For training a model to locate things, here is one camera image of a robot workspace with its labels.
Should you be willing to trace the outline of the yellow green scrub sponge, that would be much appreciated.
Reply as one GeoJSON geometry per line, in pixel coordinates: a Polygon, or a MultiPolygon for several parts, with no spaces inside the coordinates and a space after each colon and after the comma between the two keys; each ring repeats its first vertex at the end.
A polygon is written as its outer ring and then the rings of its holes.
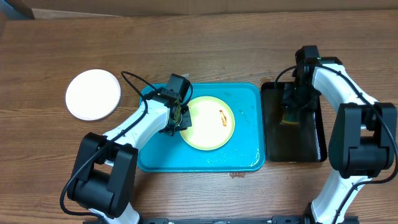
{"type": "Polygon", "coordinates": [[[281,123],[297,125],[299,123],[297,112],[294,110],[284,110],[281,123]]]}

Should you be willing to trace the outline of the light green plate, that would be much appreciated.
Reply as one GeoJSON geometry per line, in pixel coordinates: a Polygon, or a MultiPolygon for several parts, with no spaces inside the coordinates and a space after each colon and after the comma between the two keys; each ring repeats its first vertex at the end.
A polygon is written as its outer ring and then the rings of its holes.
{"type": "Polygon", "coordinates": [[[184,141],[202,151],[224,146],[232,137],[235,117],[232,109],[221,99],[200,96],[188,103],[192,125],[180,132],[184,141]]]}

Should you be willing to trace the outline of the white plate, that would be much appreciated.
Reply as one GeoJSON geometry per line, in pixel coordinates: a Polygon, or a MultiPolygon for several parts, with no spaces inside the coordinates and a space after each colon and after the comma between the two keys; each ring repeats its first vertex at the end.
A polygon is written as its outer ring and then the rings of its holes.
{"type": "Polygon", "coordinates": [[[68,85],[65,104],[74,117],[95,121],[110,115],[121,99],[118,79],[102,69],[91,69],[77,75],[68,85]]]}

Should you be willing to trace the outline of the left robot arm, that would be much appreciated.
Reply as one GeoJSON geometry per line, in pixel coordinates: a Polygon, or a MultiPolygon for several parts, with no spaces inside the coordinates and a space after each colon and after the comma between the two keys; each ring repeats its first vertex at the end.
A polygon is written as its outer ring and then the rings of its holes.
{"type": "Polygon", "coordinates": [[[157,133],[174,135],[191,125],[188,102],[192,86],[158,88],[142,96],[140,107],[104,135],[88,133],[80,143],[72,174],[60,195],[64,213],[68,198],[98,223],[140,223],[130,203],[139,151],[157,133]]]}

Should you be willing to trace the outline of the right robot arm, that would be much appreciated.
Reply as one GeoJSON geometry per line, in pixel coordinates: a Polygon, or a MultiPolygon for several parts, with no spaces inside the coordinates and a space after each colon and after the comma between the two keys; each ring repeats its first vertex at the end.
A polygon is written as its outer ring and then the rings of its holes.
{"type": "Polygon", "coordinates": [[[345,212],[365,185],[391,181],[397,171],[378,180],[382,170],[397,167],[397,108],[369,96],[347,74],[341,63],[301,62],[291,67],[295,86],[288,91],[288,113],[293,123],[315,97],[324,95],[336,111],[328,152],[332,166],[320,194],[308,204],[302,223],[356,223],[345,212]]]}

